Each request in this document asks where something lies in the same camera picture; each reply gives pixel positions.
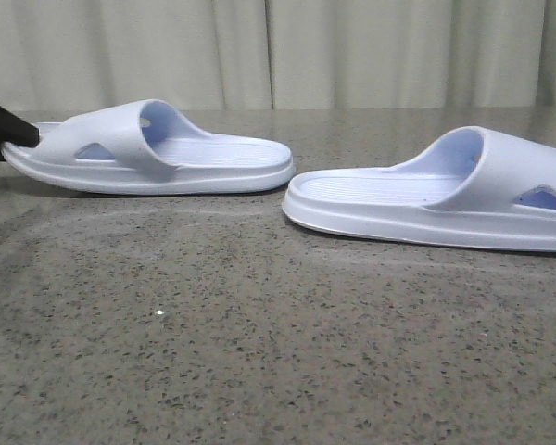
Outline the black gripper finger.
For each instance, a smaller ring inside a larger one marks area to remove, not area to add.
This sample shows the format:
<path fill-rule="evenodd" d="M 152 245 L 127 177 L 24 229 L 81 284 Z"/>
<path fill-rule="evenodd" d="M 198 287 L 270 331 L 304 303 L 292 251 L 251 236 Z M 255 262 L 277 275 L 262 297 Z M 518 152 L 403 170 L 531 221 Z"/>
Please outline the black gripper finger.
<path fill-rule="evenodd" d="M 0 146 L 10 142 L 18 146 L 36 147 L 39 129 L 0 106 Z M 5 161 L 0 148 L 0 161 Z"/>

